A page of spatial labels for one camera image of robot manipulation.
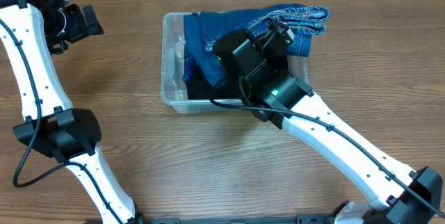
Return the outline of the blue denim jeans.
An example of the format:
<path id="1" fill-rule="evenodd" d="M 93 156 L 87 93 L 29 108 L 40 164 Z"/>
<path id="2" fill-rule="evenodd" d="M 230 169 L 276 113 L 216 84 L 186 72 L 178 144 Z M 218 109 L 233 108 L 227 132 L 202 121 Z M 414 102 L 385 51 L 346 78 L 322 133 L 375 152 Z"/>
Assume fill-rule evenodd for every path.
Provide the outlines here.
<path id="1" fill-rule="evenodd" d="M 308 57 L 312 36 L 326 32 L 323 22 L 330 17 L 325 6 L 304 6 L 298 3 L 278 4 L 260 9 L 229 12 L 200 12 L 184 16 L 184 37 L 188 50 L 200 69 L 213 85 L 226 75 L 212 52 L 216 40 L 230 31 L 246 29 L 257 38 L 268 33 L 267 24 L 277 18 L 289 26 L 295 38 L 286 55 Z"/>

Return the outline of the black garment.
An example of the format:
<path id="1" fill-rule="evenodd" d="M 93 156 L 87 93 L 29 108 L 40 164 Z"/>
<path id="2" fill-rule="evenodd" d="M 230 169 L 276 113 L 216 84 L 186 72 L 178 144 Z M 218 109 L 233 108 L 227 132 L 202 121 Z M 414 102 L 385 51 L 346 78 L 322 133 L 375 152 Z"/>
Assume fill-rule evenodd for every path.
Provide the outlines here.
<path id="1" fill-rule="evenodd" d="M 194 66 L 187 77 L 183 76 L 188 99 L 208 99 L 213 86 L 207 81 L 199 66 Z M 237 86 L 229 83 L 218 87 L 214 99 L 238 99 Z"/>

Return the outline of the blue sequin fabric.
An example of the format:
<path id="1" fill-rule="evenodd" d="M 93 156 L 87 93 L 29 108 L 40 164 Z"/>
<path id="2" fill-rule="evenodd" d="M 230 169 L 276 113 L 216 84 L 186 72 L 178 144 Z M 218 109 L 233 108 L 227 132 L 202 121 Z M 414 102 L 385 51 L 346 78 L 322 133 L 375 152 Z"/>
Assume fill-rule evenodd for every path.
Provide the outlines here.
<path id="1" fill-rule="evenodd" d="M 184 45 L 184 74 L 182 76 L 182 81 L 186 83 L 191 76 L 193 68 L 195 66 L 195 59 L 193 55 L 188 50 L 187 44 Z"/>

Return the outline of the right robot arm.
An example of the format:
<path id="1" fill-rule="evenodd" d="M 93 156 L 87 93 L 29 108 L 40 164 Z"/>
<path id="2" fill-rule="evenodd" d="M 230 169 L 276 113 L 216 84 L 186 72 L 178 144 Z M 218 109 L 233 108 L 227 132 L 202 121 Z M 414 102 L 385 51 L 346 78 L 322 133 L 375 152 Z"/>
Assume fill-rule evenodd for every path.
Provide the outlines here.
<path id="1" fill-rule="evenodd" d="M 361 203 L 339 205 L 326 223 L 428 223 L 440 210 L 442 178 L 432 168 L 415 170 L 346 124 L 312 87 L 276 67 L 293 42 L 291 31 L 260 42 L 246 30 L 220 37 L 213 52 L 238 83 L 242 109 L 272 122 L 313 147 L 363 194 Z"/>

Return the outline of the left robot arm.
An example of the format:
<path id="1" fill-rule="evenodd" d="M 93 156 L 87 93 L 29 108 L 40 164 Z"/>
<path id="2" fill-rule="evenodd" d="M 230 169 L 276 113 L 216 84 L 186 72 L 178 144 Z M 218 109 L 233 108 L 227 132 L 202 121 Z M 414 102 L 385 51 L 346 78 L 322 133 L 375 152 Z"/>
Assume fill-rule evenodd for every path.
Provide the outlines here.
<path id="1" fill-rule="evenodd" d="M 95 114 L 76 109 L 63 90 L 52 56 L 103 28 L 92 6 L 70 0 L 1 0 L 1 41 L 22 101 L 14 127 L 28 151 L 57 161 L 83 185 L 103 223 L 143 223 L 144 216 L 105 159 Z"/>

